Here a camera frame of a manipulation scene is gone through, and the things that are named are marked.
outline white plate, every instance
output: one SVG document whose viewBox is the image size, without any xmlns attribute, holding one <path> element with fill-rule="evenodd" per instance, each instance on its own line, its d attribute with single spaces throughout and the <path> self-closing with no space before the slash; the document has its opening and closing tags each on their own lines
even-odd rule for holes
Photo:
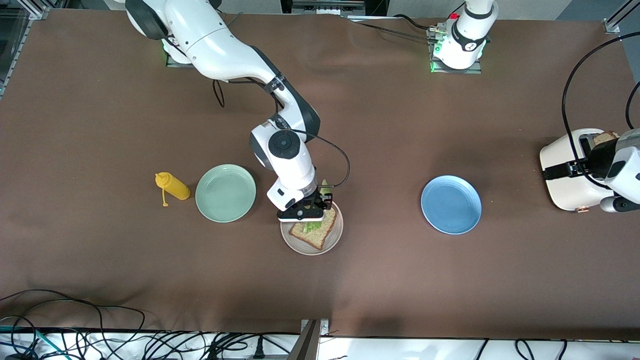
<svg viewBox="0 0 640 360">
<path fill-rule="evenodd" d="M 324 239 L 324 245 L 322 246 L 322 250 L 318 250 L 315 247 L 305 243 L 304 241 L 298 239 L 297 237 L 289 234 L 289 231 L 295 225 L 295 222 L 281 222 L 280 223 L 280 232 L 282 232 L 282 238 L 284 242 L 295 252 L 303 255 L 320 255 L 325 252 L 331 250 L 335 244 L 340 240 L 340 236 L 342 236 L 342 213 L 340 212 L 340 208 L 338 208 L 335 203 L 332 206 L 335 209 L 335 223 L 333 224 L 333 229 L 329 232 L 329 234 Z"/>
</svg>

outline toast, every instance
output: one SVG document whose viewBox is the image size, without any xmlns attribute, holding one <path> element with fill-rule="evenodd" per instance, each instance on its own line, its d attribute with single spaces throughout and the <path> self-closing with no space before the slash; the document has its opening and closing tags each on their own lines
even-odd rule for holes
<svg viewBox="0 0 640 360">
<path fill-rule="evenodd" d="M 305 234 L 303 231 L 305 224 L 303 222 L 298 222 L 293 225 L 291 230 L 289 230 L 289 234 L 315 247 L 318 250 L 322 250 L 324 246 L 324 239 L 326 239 L 327 235 L 329 235 L 329 233 L 333 229 L 336 218 L 337 213 L 335 209 L 327 210 L 324 212 L 324 220 L 322 220 L 322 225 L 320 226 L 320 228 L 311 230 Z"/>
</svg>

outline yellow bottle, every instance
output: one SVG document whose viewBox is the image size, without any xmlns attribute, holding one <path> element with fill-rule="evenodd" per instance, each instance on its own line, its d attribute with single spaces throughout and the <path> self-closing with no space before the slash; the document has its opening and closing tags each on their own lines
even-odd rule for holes
<svg viewBox="0 0 640 360">
<path fill-rule="evenodd" d="M 164 199 L 164 192 L 168 192 L 180 200 L 186 200 L 191 195 L 189 188 L 168 172 L 156 174 L 156 185 L 162 189 L 162 206 L 169 206 Z"/>
</svg>

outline brown table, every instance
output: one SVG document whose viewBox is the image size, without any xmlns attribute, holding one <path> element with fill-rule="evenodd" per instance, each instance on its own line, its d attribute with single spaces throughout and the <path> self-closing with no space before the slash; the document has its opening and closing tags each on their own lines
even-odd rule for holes
<svg viewBox="0 0 640 360">
<path fill-rule="evenodd" d="M 230 28 L 349 154 L 339 244 L 306 257 L 282 241 L 266 198 L 276 175 L 248 145 L 273 111 L 261 89 L 223 85 L 220 108 L 211 80 L 167 69 L 124 12 L 55 10 L 34 23 L 0 102 L 4 294 L 46 287 L 140 307 L 155 329 L 295 331 L 328 317 L 340 335 L 638 338 L 639 214 L 556 209 L 538 163 L 563 134 L 569 71 L 610 38 L 599 23 L 498 21 L 481 76 L 432 74 L 424 43 L 333 15 L 240 15 Z M 594 55 L 570 90 L 572 126 L 624 131 L 631 87 L 621 44 Z M 320 179 L 342 178 L 339 153 L 309 147 Z M 245 217 L 210 222 L 193 198 L 162 207 L 154 173 L 195 185 L 224 163 L 256 180 Z M 468 234 L 422 216 L 422 188 L 442 174 L 479 190 Z M 97 324 L 91 309 L 48 306 L 37 325 Z M 136 325 L 117 311 L 105 323 Z"/>
</svg>

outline green plate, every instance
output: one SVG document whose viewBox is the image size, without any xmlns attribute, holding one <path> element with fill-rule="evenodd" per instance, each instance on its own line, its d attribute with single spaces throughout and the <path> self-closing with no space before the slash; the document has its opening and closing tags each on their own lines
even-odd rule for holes
<svg viewBox="0 0 640 360">
<path fill-rule="evenodd" d="M 225 164 L 207 171 L 196 188 L 198 210 L 215 222 L 235 221 L 251 209 L 255 181 L 237 165 Z"/>
</svg>

